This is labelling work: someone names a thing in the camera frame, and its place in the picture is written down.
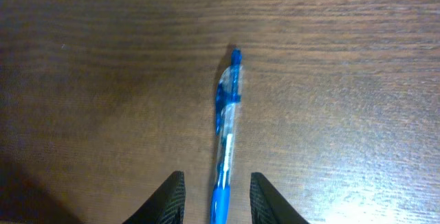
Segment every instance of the pen grip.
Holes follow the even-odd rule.
[[[216,187],[212,193],[210,224],[226,224],[231,188]]]

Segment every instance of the blue pen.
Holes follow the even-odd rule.
[[[234,49],[231,65],[221,75],[215,98],[215,133],[219,139],[219,150],[211,202],[211,224],[225,224],[228,218],[232,156],[241,106],[242,82],[241,52]]]

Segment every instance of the wooden table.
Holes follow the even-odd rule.
[[[85,223],[174,170],[207,223],[213,97],[245,90],[229,223],[262,172],[310,223],[440,222],[440,0],[1,0],[1,152]]]

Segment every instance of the transparent pen barrel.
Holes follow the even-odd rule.
[[[230,185],[232,160],[234,159],[234,144],[237,133],[237,122],[241,104],[230,103],[222,110],[224,117],[223,128],[219,131],[219,148],[217,153],[215,185],[226,187]]]

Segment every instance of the wood grain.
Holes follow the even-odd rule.
[[[174,170],[206,223],[213,95],[246,68],[229,223],[262,172],[310,223],[440,222],[440,0],[1,0],[1,152],[85,223]]]

